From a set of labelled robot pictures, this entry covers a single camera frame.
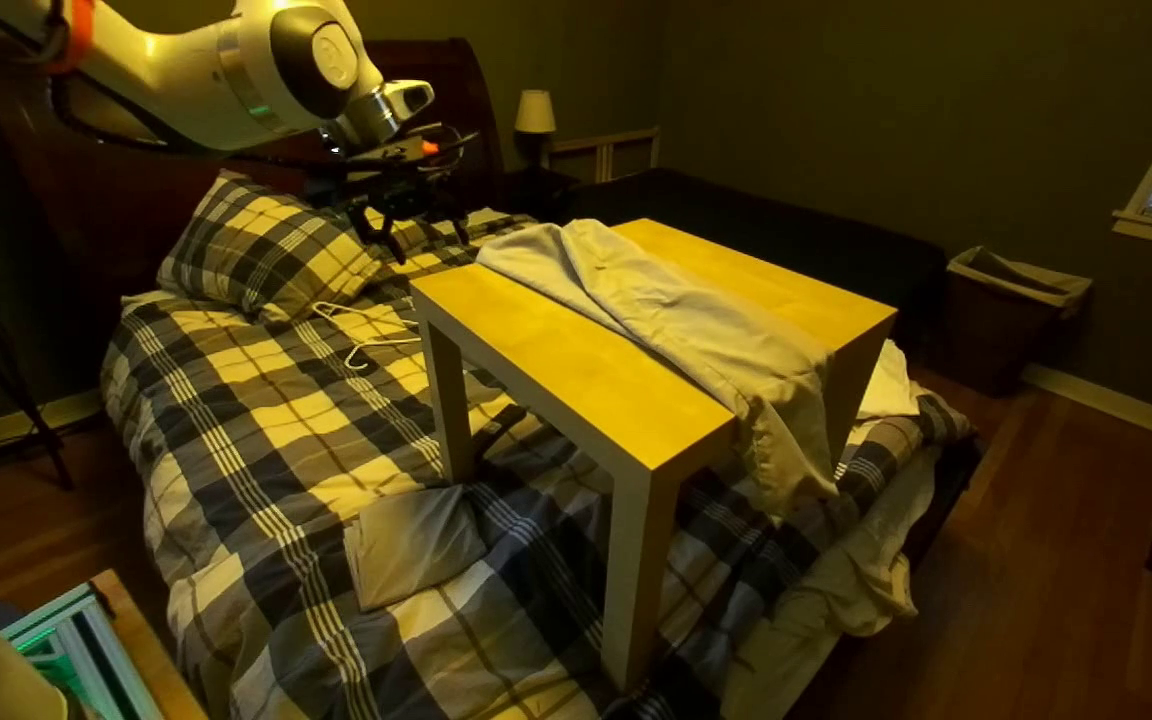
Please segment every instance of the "hardwood floor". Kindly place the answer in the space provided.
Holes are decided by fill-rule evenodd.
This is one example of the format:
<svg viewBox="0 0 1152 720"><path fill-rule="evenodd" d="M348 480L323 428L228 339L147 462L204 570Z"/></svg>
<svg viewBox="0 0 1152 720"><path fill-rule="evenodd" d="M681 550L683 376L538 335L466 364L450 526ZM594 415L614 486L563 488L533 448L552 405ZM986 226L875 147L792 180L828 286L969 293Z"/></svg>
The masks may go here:
<svg viewBox="0 0 1152 720"><path fill-rule="evenodd" d="M1023 394L964 407L986 458L919 570L916 622L843 643L792 720L1152 717L1152 438ZM144 615L162 590L140 551L140 486L107 425L0 458L0 603L33 607L115 570Z"/></svg>

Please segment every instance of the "wall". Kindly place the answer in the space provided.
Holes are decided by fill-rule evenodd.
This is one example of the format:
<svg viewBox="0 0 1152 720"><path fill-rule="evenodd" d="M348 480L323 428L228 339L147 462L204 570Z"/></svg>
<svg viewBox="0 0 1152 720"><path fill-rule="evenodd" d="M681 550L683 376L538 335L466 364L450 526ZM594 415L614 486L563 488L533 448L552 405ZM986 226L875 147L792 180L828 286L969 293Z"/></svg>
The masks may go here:
<svg viewBox="0 0 1152 720"><path fill-rule="evenodd" d="M115 0L155 32L228 11L222 0ZM511 153L511 104L522 86L557 94L561 133L640 129L655 118L658 0L352 0L365 35L466 35L481 54L499 140ZM4 323L41 400L95 389L98 335L66 323L62 269L41 239L41 211L0 153L0 280Z"/></svg>
<svg viewBox="0 0 1152 720"><path fill-rule="evenodd" d="M1152 4L675 0L665 165L945 250L1095 276L1052 364L1152 400Z"/></svg>

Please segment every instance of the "headboard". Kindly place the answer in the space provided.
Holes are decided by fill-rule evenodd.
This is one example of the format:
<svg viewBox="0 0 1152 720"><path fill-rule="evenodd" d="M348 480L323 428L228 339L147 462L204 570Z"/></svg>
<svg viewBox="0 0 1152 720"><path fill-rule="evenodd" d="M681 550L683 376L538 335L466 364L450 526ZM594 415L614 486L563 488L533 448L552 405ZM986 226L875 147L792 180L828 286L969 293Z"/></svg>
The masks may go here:
<svg viewBox="0 0 1152 720"><path fill-rule="evenodd" d="M499 175L499 140L488 86L466 40L372 40L367 54L383 76L435 86L435 109L421 121L481 133L450 191L488 201ZM111 327L120 296L150 288L155 265L168 258L218 165L242 170L285 191L302 188L302 173L297 170L98 145L59 123L47 94L47 76L0 54L0 138L53 227L47 239L55 239L66 262L83 314L92 314L92 331ZM300 138L264 153L300 158L309 147L315 145Z"/></svg>

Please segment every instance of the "plaid comforter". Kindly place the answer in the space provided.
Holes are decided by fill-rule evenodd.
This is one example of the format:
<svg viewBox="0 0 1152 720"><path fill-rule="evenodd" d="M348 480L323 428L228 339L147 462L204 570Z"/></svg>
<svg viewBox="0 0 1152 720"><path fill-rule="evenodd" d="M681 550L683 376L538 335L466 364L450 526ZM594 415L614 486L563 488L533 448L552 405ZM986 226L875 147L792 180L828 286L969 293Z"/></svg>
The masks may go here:
<svg viewBox="0 0 1152 720"><path fill-rule="evenodd" d="M744 486L691 480L665 657L618 698L594 651L602 475L481 376L466 394L488 471L464 497L488 551L387 607L356 603L345 526L441 486L441 454L402 293L356 306L352 323L372 339L155 293L123 310L107 350L103 405L144 475L174 659L213 717L717 717L744 631L905 462L958 434L935 397L919 422L854 425L843 505L813 531L769 526Z"/></svg>

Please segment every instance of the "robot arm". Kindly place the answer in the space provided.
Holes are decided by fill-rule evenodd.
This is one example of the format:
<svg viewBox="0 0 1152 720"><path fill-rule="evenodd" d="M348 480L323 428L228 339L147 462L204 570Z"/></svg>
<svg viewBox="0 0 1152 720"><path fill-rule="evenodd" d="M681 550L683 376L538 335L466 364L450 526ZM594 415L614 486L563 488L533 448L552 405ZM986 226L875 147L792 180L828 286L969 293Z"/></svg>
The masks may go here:
<svg viewBox="0 0 1152 720"><path fill-rule="evenodd" d="M345 0L237 0L191 32L144 32L103 0L0 0L0 25L107 98L213 153L320 129L335 147L383 145L432 86L383 86Z"/></svg>

